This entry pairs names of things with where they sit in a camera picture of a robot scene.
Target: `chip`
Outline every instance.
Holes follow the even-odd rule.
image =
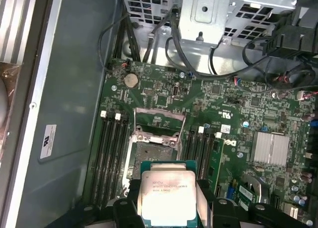
[[[212,94],[219,95],[221,93],[221,87],[219,85],[212,86]]]
[[[284,187],[284,184],[285,184],[285,179],[283,177],[276,178],[276,186]]]
[[[259,98],[258,97],[253,97],[252,101],[250,103],[251,106],[259,106]]]

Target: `green circuit board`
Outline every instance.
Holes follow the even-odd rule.
[[[290,202],[291,186],[297,185],[300,191],[305,191],[306,184],[301,182],[299,177],[305,167],[304,153],[309,124],[302,122],[300,117],[313,111],[314,98],[297,101],[296,91],[289,91],[283,98],[278,91],[250,93],[240,90],[230,78],[202,81],[188,75],[180,76],[180,72],[175,69],[139,62],[131,62],[130,67],[123,68],[123,62],[113,59],[110,66],[115,72],[105,78],[84,189],[87,202],[91,201],[96,170],[101,169],[101,166],[96,164],[102,133],[100,113],[114,111],[129,117],[127,134],[125,139],[123,138],[127,147],[128,137],[134,129],[135,108],[159,109],[183,115],[183,126],[180,121],[170,121],[158,116],[151,119],[145,115],[139,117],[141,124],[162,129],[167,133],[182,129],[180,139],[183,151],[187,148],[192,130],[203,127],[213,133],[219,132],[219,138],[215,139],[217,144],[209,145],[211,152],[208,154],[208,166],[212,169],[206,176],[213,192],[218,186],[220,197],[226,197],[228,186],[234,179],[239,180],[244,173],[260,177],[267,183],[270,192],[282,198],[281,205],[284,201]],[[138,83],[135,88],[128,88],[125,84],[124,78],[127,74],[137,76]],[[242,81],[240,84],[252,91],[265,89],[262,83]],[[251,161],[251,148],[256,131],[289,137],[286,166],[261,166]],[[122,149],[122,157],[125,157],[126,153],[127,150]],[[124,160],[123,158],[118,169],[123,170]],[[121,189],[122,176],[120,173],[117,190]]]

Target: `motherboard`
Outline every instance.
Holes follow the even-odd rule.
[[[233,79],[113,59],[105,77],[84,188],[87,203],[127,196],[144,160],[195,160],[197,179],[247,209],[265,202],[308,219],[305,164],[315,98]]]

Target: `heatsink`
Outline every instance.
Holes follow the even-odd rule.
[[[289,137],[255,132],[251,161],[276,166],[286,166]]]

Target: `white sticker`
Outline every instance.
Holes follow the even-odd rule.
[[[240,201],[238,202],[238,204],[239,204],[244,210],[248,211],[248,206],[247,206],[242,200],[240,200]]]
[[[56,125],[47,125],[45,128],[40,159],[52,154]]]
[[[221,133],[229,134],[231,131],[230,125],[221,125]]]
[[[250,200],[253,199],[253,194],[251,194],[249,191],[247,191],[245,188],[243,188],[242,186],[239,187],[239,191],[246,196],[247,198],[249,198]]]

